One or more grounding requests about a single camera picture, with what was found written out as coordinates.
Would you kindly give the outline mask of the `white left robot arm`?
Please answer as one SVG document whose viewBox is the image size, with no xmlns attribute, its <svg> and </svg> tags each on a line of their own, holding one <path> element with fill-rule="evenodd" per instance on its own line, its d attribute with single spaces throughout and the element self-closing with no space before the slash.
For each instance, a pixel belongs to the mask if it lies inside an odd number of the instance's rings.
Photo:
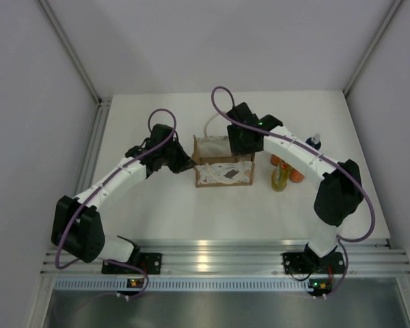
<svg viewBox="0 0 410 328">
<path fill-rule="evenodd" d="M 195 161 L 184 151 L 170 126 L 156 124 L 140 146 L 133 146 L 101 180 L 80 194 L 63 196 L 56 204 L 51 242 L 85 263 L 96 259 L 117 262 L 126 273 L 141 264 L 140 247 L 121 236 L 109 237 L 103 223 L 115 203 L 162 167 L 174 174 Z"/>
</svg>

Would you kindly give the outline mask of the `jute canvas tote bag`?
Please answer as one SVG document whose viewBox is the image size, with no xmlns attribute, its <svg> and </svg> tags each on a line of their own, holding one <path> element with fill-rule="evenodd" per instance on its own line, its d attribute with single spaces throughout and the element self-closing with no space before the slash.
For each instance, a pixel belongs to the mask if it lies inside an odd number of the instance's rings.
<svg viewBox="0 0 410 328">
<path fill-rule="evenodd" d="M 195 186 L 250 186 L 254 180 L 255 154 L 233 155 L 228 136 L 209 135 L 208 125 L 217 116 L 214 114 L 206 121 L 202 137 L 193 137 Z"/>
</svg>

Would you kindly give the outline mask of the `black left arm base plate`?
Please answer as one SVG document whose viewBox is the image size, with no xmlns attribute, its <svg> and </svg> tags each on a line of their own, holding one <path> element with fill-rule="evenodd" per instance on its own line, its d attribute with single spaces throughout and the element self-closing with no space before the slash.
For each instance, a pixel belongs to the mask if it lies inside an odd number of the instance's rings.
<svg viewBox="0 0 410 328">
<path fill-rule="evenodd" d="M 133 259 L 129 260 L 127 264 L 141 269 L 148 275 L 159 275 L 161 273 L 162 259 L 163 256 L 161 253 L 144 252 L 133 256 Z M 139 274 L 138 271 L 130 268 L 106 262 L 102 265 L 101 273 L 105 275 Z"/>
</svg>

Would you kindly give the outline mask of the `yellow bottle red cap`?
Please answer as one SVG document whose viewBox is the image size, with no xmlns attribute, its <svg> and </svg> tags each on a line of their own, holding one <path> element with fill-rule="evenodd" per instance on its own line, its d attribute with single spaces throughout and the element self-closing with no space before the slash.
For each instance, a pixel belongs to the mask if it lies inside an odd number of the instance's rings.
<svg viewBox="0 0 410 328">
<path fill-rule="evenodd" d="M 292 167 L 285 161 L 280 160 L 271 176 L 271 186 L 276 192 L 283 191 L 288 184 Z"/>
</svg>

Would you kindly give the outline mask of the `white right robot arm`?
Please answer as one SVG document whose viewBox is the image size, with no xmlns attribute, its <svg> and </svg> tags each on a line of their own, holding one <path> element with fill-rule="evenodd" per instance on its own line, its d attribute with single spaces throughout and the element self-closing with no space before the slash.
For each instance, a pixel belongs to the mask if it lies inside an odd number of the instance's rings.
<svg viewBox="0 0 410 328">
<path fill-rule="evenodd" d="M 272 115 L 259 118 L 242 102 L 226 113 L 230 149 L 234 155 L 266 151 L 301 172 L 316 189 L 314 212 L 319 219 L 300 263 L 311 272 L 323 271 L 331 262 L 344 220 L 364 200 L 358 164 L 339 162 L 290 133 Z"/>
</svg>

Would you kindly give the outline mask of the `dark blue pump bottle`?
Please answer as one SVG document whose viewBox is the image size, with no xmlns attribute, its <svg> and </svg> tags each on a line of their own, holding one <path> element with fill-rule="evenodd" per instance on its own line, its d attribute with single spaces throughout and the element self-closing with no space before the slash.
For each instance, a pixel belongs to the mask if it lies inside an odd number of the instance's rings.
<svg viewBox="0 0 410 328">
<path fill-rule="evenodd" d="M 305 142 L 307 145 L 309 145 L 315 150 L 319 150 L 321 148 L 321 140 L 319 133 L 316 133 L 315 135 L 307 138 Z"/>
</svg>

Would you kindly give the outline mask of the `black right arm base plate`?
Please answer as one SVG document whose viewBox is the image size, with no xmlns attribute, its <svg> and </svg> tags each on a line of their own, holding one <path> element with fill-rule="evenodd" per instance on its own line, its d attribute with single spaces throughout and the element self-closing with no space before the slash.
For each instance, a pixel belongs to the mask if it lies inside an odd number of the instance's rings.
<svg viewBox="0 0 410 328">
<path fill-rule="evenodd" d="M 308 255 L 305 252 L 286 252 L 282 254 L 284 272 L 292 275 L 308 274 L 343 274 L 345 261 L 340 252 L 333 252 L 319 258 L 316 255 Z"/>
</svg>

